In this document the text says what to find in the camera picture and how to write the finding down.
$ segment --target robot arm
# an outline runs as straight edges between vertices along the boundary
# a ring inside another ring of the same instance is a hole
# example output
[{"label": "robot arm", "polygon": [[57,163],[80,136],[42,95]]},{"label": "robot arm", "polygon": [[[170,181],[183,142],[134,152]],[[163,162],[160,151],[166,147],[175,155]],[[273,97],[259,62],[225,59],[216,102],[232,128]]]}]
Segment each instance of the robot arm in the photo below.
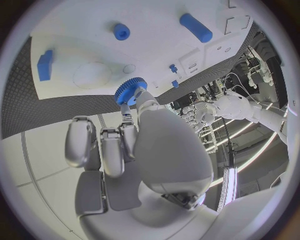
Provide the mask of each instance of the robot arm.
[{"label": "robot arm", "polygon": [[247,98],[234,91],[227,91],[226,95],[216,101],[200,102],[195,106],[186,107],[183,109],[183,113],[185,113],[183,118],[187,118],[191,111],[195,111],[199,127],[211,124],[212,117],[247,119],[253,123],[261,123],[276,132],[280,139],[287,144],[287,119],[275,112],[263,109],[258,103],[249,102]]}]

